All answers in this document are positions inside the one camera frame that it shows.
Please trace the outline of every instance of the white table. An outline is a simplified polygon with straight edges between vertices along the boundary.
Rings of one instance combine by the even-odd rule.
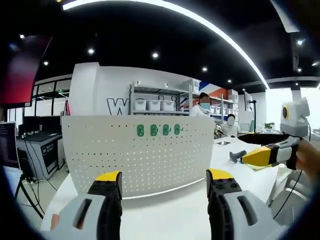
[[[231,144],[225,146],[214,144],[210,167],[230,172],[242,190],[249,190],[266,202],[276,181],[278,168],[268,167],[254,171],[244,164],[229,161],[230,151],[250,152],[259,145],[248,144],[231,137],[214,141],[216,143],[228,141]],[[48,231],[52,214],[58,214],[76,196],[76,188],[69,174],[48,206],[41,230]],[[211,239],[207,207],[205,180],[160,195],[123,200],[121,239]]]

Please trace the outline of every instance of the person in white shirt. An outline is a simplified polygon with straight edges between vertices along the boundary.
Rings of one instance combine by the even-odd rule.
[[[235,124],[236,116],[233,114],[229,114],[227,118],[227,123],[221,124],[221,131],[224,132],[225,135],[231,137],[237,137],[238,132],[240,131],[239,126]]]
[[[192,107],[191,117],[210,117],[210,98],[209,95],[202,92],[199,96],[199,102]]]

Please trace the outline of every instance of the face mask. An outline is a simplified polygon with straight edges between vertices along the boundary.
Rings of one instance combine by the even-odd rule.
[[[235,124],[235,119],[233,116],[230,116],[227,120],[229,126],[233,126]]]
[[[200,106],[201,106],[203,109],[209,109],[209,108],[210,108],[210,103],[200,103]]]

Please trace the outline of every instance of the potted plant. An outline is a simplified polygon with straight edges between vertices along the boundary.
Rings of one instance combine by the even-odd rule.
[[[265,123],[265,124],[264,124],[264,128],[265,128],[265,130],[267,130],[267,131],[271,131],[271,129],[272,129],[272,127],[273,127],[274,125],[275,125],[274,122]]]

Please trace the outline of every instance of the pegboard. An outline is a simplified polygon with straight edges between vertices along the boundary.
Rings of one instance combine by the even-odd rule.
[[[141,125],[143,136],[141,132],[138,136]],[[155,134],[151,125],[156,126],[155,136],[151,136]],[[205,177],[212,157],[214,121],[183,116],[64,116],[62,136],[78,193],[86,193],[102,173],[119,170],[123,197],[143,197]]]

